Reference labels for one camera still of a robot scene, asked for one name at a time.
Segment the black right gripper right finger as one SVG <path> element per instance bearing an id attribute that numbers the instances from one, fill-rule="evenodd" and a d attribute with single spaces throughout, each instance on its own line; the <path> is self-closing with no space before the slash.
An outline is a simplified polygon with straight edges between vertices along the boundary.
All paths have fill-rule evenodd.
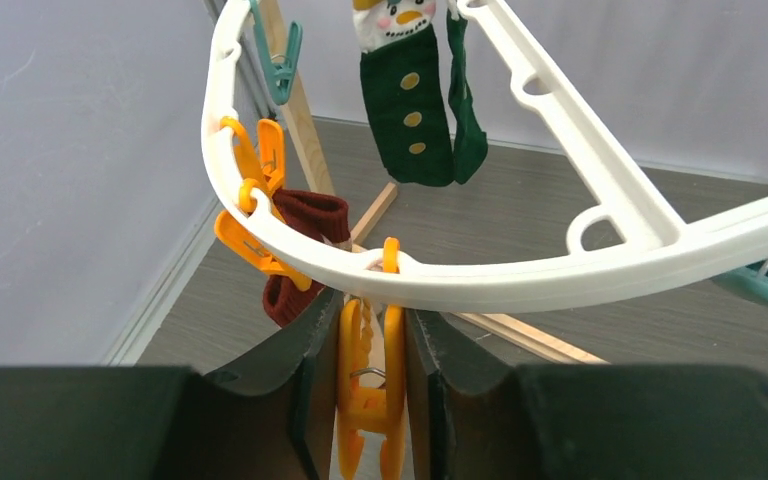
<path id="1" fill-rule="evenodd" d="M 509 365 L 441 314 L 405 320 L 419 479 L 768 479 L 768 375 Z"/>

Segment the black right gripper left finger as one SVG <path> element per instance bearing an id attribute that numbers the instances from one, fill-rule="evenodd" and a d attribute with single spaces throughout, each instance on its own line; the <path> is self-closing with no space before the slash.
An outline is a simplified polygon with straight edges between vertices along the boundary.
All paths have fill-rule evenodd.
<path id="1" fill-rule="evenodd" d="M 340 293 L 207 374 L 0 368 L 0 479 L 325 479 Z"/>

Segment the striped beige maroon sock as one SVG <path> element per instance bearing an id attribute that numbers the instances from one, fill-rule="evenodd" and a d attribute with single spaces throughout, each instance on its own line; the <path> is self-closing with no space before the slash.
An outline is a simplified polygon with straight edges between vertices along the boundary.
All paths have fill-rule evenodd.
<path id="1" fill-rule="evenodd" d="M 333 246 L 351 244 L 349 206 L 339 197 L 321 193 L 281 189 L 272 197 L 286 224 L 297 232 Z M 266 315 L 280 328 L 292 323 L 319 295 L 324 286 L 313 281 L 300 290 L 285 276 L 271 275 L 265 285 L 262 304 Z"/>

